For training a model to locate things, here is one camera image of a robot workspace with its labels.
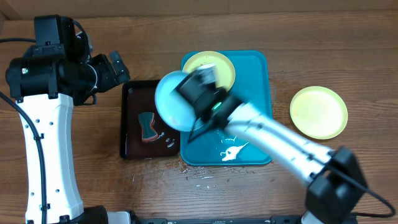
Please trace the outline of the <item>light blue plate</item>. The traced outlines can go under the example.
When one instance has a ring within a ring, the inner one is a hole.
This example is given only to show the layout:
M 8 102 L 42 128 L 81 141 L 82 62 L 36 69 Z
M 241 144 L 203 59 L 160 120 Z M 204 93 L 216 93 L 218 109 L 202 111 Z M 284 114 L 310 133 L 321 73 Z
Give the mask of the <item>light blue plate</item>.
M 176 91 L 187 74 L 177 70 L 164 76 L 155 89 L 155 107 L 162 120 L 180 132 L 192 130 L 196 120 L 193 107 Z

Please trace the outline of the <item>yellow-green plate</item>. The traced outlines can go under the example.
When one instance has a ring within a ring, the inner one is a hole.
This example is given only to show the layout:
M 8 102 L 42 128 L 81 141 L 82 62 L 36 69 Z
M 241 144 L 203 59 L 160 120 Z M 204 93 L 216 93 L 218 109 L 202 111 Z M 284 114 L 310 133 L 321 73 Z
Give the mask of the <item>yellow-green plate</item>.
M 230 91 L 236 78 L 235 68 L 230 59 L 219 52 L 202 51 L 192 56 L 188 55 L 182 61 L 182 70 L 190 73 L 194 69 L 208 64 L 215 66 L 216 86 Z
M 309 86 L 298 91 L 289 110 L 295 127 L 314 139 L 334 138 L 348 123 L 348 109 L 343 99 L 323 86 Z

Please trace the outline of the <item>green and orange sponge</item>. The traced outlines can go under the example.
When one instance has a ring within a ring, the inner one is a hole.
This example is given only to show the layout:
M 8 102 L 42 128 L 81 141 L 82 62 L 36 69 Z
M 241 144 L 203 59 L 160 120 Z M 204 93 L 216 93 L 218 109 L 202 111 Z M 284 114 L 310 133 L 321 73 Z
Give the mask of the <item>green and orange sponge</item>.
M 159 137 L 154 129 L 155 114 L 153 112 L 139 113 L 138 120 L 142 130 L 141 139 L 143 142 L 154 141 Z

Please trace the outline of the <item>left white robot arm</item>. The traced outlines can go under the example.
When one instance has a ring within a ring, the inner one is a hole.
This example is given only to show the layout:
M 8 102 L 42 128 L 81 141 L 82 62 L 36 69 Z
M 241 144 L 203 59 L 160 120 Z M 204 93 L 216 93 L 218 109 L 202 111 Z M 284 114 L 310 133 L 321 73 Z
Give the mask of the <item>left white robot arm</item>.
M 6 101 L 24 128 L 29 198 L 27 223 L 130 223 L 129 212 L 85 207 L 73 164 L 72 112 L 88 98 L 129 80 L 118 52 L 92 57 L 85 48 L 33 45 L 11 61 Z

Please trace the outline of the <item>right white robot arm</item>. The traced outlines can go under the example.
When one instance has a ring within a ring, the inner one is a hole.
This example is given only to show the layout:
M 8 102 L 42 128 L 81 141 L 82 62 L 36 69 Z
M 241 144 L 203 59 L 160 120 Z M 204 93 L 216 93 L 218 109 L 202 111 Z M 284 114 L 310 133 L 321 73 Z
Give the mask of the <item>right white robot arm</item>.
M 268 118 L 252 103 L 215 86 L 212 68 L 198 68 L 175 88 L 209 129 L 222 129 L 263 150 L 307 188 L 302 223 L 343 223 L 367 187 L 354 153 L 334 151 Z

